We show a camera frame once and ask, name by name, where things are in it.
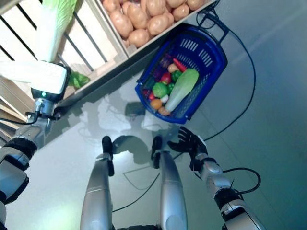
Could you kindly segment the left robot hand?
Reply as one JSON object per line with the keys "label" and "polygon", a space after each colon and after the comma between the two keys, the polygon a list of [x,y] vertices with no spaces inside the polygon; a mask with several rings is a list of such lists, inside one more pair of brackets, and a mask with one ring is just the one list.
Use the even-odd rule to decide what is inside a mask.
{"label": "left robot hand", "polygon": [[58,103],[64,97],[70,74],[71,69],[60,63],[39,61],[30,83],[32,97]]}

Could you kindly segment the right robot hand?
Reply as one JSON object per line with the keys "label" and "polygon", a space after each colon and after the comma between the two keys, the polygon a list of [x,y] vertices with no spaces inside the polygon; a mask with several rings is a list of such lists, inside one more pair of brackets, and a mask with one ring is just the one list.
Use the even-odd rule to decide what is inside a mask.
{"label": "right robot hand", "polygon": [[198,154],[208,154],[202,138],[183,126],[181,126],[178,131],[178,142],[168,141],[167,144],[173,151],[189,153],[192,159]]}

